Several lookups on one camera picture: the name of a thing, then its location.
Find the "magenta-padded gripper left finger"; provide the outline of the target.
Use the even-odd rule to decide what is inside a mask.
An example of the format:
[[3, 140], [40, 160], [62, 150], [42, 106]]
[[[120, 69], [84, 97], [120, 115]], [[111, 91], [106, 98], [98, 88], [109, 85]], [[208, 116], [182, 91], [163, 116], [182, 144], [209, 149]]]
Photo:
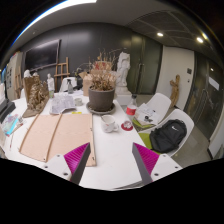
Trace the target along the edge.
[[90, 152], [90, 144], [85, 143], [65, 155], [55, 155], [42, 166], [42, 169], [78, 185]]

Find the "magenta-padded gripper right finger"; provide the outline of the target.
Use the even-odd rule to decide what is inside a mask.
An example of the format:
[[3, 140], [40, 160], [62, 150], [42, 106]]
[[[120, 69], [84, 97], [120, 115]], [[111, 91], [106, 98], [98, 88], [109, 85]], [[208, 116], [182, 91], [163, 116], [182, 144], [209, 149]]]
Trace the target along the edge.
[[157, 154], [137, 143], [132, 146], [132, 154], [144, 185], [182, 169], [169, 155]]

